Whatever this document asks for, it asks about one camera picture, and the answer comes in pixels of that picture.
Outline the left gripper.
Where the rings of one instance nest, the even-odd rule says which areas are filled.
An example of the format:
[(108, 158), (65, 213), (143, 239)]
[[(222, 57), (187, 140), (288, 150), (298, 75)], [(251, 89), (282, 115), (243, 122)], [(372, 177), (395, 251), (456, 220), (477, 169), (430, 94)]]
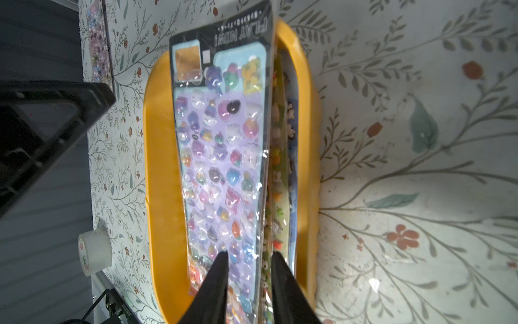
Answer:
[(1, 82), (1, 214), (115, 104), (107, 84)]

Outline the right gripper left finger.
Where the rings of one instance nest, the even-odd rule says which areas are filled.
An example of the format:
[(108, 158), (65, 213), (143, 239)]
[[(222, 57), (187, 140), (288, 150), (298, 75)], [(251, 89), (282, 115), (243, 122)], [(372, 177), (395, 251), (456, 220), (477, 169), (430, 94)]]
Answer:
[(228, 261), (227, 251), (217, 255), (193, 302), (178, 323), (226, 323)]

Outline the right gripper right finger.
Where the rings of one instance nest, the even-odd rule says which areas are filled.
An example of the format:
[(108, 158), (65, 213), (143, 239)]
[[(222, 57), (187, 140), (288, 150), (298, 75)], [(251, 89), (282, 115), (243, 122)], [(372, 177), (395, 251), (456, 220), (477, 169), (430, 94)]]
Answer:
[(272, 254), (272, 306), (276, 324), (321, 324), (280, 252)]

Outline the pink cat sticker sheet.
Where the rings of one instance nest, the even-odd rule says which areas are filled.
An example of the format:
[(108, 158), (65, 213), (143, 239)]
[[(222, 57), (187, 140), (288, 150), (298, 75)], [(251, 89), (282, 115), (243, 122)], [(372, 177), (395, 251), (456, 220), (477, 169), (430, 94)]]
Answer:
[(86, 11), (91, 81), (104, 83), (113, 90), (112, 64), (103, 1), (92, 1)]

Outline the yellow storage tray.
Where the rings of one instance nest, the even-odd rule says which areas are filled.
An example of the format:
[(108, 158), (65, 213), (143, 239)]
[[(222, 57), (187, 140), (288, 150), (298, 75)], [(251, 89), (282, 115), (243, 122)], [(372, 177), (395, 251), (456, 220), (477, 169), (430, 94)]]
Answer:
[[(298, 81), (298, 238), (295, 279), (310, 306), (316, 304), (318, 210), (320, 206), (321, 103), (296, 33), (277, 23), (279, 47), (294, 64)], [(152, 284), (166, 323), (178, 322), (191, 305), (188, 294), (187, 234), (179, 155), (173, 121), (170, 57), (162, 55), (144, 96), (146, 210)]]

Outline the purple sticker sheet black border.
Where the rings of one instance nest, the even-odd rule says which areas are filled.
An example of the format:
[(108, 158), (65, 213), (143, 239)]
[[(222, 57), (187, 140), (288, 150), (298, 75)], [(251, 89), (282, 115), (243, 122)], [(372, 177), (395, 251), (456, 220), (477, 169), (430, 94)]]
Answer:
[(190, 286), (227, 252), (228, 323), (259, 316), (275, 18), (260, 1), (169, 42)]

